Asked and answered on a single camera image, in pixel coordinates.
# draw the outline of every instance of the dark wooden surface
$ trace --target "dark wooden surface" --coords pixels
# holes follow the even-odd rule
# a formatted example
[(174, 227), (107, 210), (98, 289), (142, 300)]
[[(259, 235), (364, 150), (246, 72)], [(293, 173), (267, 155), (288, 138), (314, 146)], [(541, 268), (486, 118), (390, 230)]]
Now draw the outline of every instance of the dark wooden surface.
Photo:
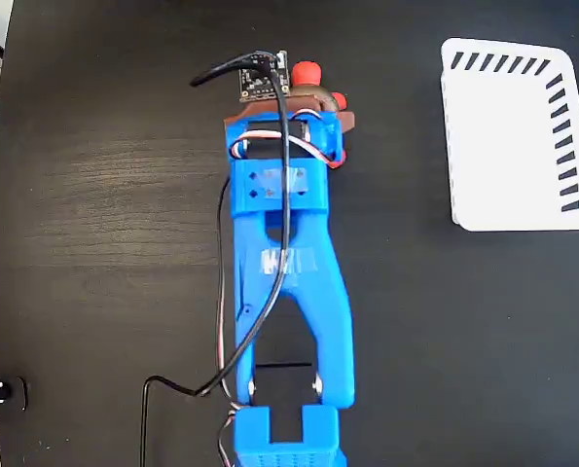
[[(579, 466), (579, 233), (451, 222), (440, 96), (449, 37), (559, 47), (579, 1), (36, 0), (14, 6), (0, 89), (4, 467), (135, 465), (140, 384), (210, 375), (213, 219), (235, 77), (254, 48), (316, 59), (357, 115), (331, 177), (351, 297), (352, 466)], [(152, 466), (218, 465), (219, 396), (154, 392)]]

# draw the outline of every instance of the circuit board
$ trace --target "circuit board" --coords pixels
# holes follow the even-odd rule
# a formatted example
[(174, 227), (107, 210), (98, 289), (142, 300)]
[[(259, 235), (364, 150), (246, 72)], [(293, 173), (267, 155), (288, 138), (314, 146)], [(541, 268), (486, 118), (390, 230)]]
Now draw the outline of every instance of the circuit board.
[[(289, 70), (287, 65), (287, 51), (276, 54), (278, 61), (271, 64), (280, 79), (280, 86), (285, 95), (289, 94)], [(270, 63), (270, 59), (263, 55), (254, 55), (255, 61)], [(270, 79), (259, 75), (256, 70), (239, 70), (239, 102), (252, 102), (254, 100), (274, 99), (275, 94)]]

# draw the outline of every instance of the white tray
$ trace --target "white tray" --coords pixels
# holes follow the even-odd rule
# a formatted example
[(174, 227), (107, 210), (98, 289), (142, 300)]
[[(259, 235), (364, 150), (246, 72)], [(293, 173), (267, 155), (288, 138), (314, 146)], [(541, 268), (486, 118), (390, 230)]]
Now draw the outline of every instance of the white tray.
[(452, 217), (467, 231), (579, 230), (579, 92), (559, 49), (443, 44)]

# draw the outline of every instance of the red object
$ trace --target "red object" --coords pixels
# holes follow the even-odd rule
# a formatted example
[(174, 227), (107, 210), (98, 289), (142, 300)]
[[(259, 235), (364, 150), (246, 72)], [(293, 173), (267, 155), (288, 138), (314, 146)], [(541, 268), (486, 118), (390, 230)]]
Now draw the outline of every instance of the red object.
[(339, 104), (339, 110), (345, 110), (347, 108), (347, 99), (340, 92), (333, 92), (332, 95)]
[(328, 164), (328, 166), (329, 166), (330, 168), (339, 168), (339, 167), (341, 167), (341, 166), (345, 163), (345, 160), (346, 160), (346, 159), (347, 159), (347, 152), (346, 152), (345, 149), (344, 149), (344, 151), (341, 153), (341, 160), (338, 161), (338, 162), (330, 162), (330, 163)]
[(321, 66), (314, 61), (301, 61), (293, 65), (291, 71), (293, 86), (319, 86), (321, 84)]

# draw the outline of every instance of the black stripe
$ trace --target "black stripe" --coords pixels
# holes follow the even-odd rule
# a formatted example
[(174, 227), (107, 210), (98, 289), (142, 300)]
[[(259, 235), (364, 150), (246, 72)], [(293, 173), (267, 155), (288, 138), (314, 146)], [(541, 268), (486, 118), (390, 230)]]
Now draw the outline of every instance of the black stripe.
[(560, 131), (564, 131), (566, 128), (570, 128), (570, 119), (566, 120), (561, 125), (557, 125), (553, 128), (553, 133), (559, 133)]
[(558, 163), (564, 163), (564, 162), (573, 161), (573, 160), (574, 160), (574, 151), (570, 151), (565, 156), (561, 156), (558, 159)]
[(574, 201), (566, 206), (562, 206), (561, 212), (573, 211), (575, 209), (579, 209), (579, 201)]
[(509, 55), (504, 55), (499, 59), (499, 62), (496, 64), (496, 67), (494, 68), (494, 71), (499, 71), (501, 69), (501, 67), (505, 64), (505, 62), (507, 61), (507, 59), (509, 58)]
[(521, 56), (517, 56), (516, 59), (514, 60), (514, 63), (512, 63), (512, 66), (510, 66), (510, 69), (507, 70), (507, 72), (512, 73), (514, 70), (516, 70), (516, 67), (519, 66), (521, 61), (523, 61), (523, 58)]
[(549, 104), (552, 104), (553, 102), (555, 102), (558, 99), (561, 99), (562, 97), (565, 97), (565, 90), (558, 90), (555, 94), (553, 94), (551, 96), (551, 98), (549, 99)]
[(480, 71), (486, 70), (486, 68), (488, 68), (488, 65), (490, 64), (490, 62), (492, 61), (493, 58), (494, 58), (494, 54), (486, 55), (486, 58), (484, 59), (484, 63), (482, 63), (482, 67), (480, 68)]
[(473, 63), (475, 63), (475, 60), (477, 60), (477, 57), (480, 56), (477, 53), (473, 53), (471, 54), (471, 57), (468, 59), (468, 63), (466, 64), (466, 68), (464, 68), (465, 70), (470, 70), (471, 67), (473, 66)]
[(569, 186), (568, 188), (564, 188), (560, 191), (560, 196), (565, 197), (566, 195), (572, 195), (573, 193), (579, 193), (579, 184), (575, 183), (574, 185)]
[(572, 135), (565, 137), (562, 141), (555, 144), (555, 149), (561, 149), (568, 144), (572, 144)]
[(527, 65), (525, 65), (525, 68), (523, 68), (523, 74), (529, 71), (529, 68), (531, 68), (533, 66), (533, 63), (535, 63), (536, 61), (538, 61), (537, 58), (530, 58)]
[(550, 88), (552, 88), (554, 85), (556, 85), (557, 83), (561, 83), (563, 81), (563, 76), (561, 75), (561, 73), (556, 76), (555, 78), (553, 78), (551, 81), (549, 81), (549, 84), (546, 85), (546, 89), (549, 90)]
[(455, 57), (453, 58), (453, 62), (452, 62), (452, 70), (454, 70), (455, 67), (457, 66), (457, 64), (462, 60), (463, 55), (464, 55), (464, 53), (462, 53), (462, 52), (458, 52), (457, 54), (455, 54)]
[(577, 167), (571, 168), (564, 173), (561, 173), (558, 177), (560, 180), (565, 180), (566, 178), (574, 177), (577, 174)]
[(561, 114), (565, 114), (568, 110), (570, 110), (568, 108), (568, 104), (563, 104), (562, 107), (560, 107), (558, 110), (556, 110), (555, 112), (551, 113), (551, 118), (554, 119), (555, 117), (560, 116)]
[(535, 76), (538, 76), (540, 73), (542, 73), (544, 71), (544, 68), (549, 66), (549, 63), (551, 63), (551, 60), (544, 60), (542, 64), (538, 67), (537, 71), (535, 72)]

